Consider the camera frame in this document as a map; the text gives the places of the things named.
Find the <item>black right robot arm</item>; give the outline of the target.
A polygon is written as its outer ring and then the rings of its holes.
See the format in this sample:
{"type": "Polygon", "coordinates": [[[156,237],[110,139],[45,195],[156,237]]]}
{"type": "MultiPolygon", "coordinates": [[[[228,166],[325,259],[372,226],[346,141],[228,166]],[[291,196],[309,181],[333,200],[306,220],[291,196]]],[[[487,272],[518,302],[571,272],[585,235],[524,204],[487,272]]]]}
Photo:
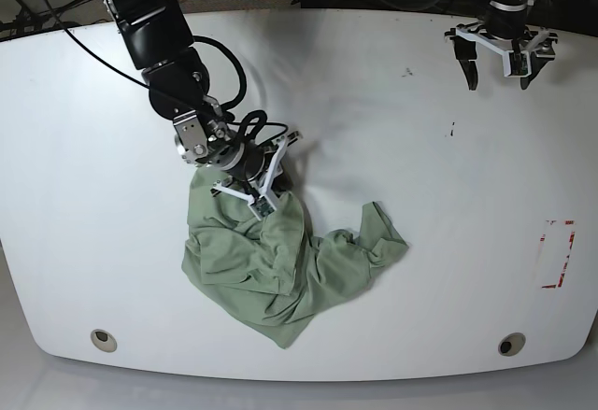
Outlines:
{"type": "Polygon", "coordinates": [[[178,0],[104,0],[121,34],[135,69],[149,90],[154,111],[172,122],[182,159],[220,169],[241,190],[257,196],[266,176],[280,194],[292,188],[284,169],[271,163],[271,141],[257,142],[268,125],[262,110],[236,122],[232,114],[247,93],[247,76],[233,53],[222,43],[192,34],[178,0]],[[210,77],[194,48],[202,43],[218,49],[233,65],[238,79],[236,96],[223,104],[209,93],[210,77]]]}

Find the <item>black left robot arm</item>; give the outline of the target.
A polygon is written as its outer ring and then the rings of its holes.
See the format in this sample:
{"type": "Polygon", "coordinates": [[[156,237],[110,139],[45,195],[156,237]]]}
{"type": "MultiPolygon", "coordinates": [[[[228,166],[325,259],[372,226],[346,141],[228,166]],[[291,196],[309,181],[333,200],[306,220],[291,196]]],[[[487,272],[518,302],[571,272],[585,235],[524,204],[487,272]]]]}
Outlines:
{"type": "Polygon", "coordinates": [[[532,30],[528,15],[535,0],[484,0],[485,15],[447,32],[469,90],[478,85],[477,48],[482,46],[500,56],[503,75],[516,78],[525,91],[541,70],[556,58],[556,33],[547,28],[532,30]]]}

